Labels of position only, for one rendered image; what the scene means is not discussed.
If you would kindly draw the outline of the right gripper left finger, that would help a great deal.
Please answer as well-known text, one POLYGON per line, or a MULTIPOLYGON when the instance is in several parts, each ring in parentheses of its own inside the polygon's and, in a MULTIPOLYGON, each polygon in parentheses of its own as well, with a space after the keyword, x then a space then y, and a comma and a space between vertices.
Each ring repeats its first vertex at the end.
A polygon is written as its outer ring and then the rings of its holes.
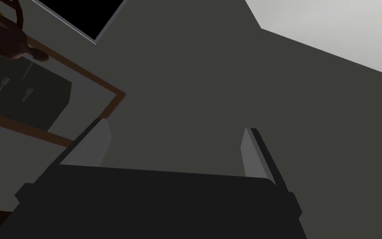
POLYGON ((79 136, 66 157, 60 162, 62 165, 99 167, 112 142, 112 132, 107 119, 97 119, 84 135, 79 136))

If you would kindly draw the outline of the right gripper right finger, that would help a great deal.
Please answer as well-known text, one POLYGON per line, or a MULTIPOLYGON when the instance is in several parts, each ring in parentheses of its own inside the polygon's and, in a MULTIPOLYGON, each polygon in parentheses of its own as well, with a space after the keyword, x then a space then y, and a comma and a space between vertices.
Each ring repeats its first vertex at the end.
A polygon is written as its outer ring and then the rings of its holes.
POLYGON ((289 191, 275 160, 256 128, 245 128, 240 150, 246 177, 266 178, 280 190, 289 191))

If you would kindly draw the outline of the black window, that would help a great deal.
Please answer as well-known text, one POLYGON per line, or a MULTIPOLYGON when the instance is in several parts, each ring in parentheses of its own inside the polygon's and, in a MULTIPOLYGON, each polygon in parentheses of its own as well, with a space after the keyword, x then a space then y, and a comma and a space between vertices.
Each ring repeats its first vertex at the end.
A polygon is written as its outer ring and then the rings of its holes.
POLYGON ((31 0, 97 44, 128 0, 31 0))

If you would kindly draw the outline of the dark brown plant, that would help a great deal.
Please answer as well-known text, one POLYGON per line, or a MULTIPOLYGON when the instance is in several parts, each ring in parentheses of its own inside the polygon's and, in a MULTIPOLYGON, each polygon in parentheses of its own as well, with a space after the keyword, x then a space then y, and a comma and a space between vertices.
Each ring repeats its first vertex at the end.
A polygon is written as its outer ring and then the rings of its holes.
POLYGON ((0 12, 0 56, 18 59, 25 54, 41 62, 49 60, 49 55, 43 50, 29 46, 27 35, 0 12))

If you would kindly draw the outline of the brown framed wall picture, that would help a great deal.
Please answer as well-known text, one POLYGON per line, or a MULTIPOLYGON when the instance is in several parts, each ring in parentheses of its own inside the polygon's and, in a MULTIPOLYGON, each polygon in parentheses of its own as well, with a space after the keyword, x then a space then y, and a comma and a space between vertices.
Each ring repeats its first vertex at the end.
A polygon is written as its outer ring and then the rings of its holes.
POLYGON ((125 93, 29 37, 46 51, 40 63, 30 56, 0 57, 0 127, 68 147, 93 121, 107 119, 125 93))

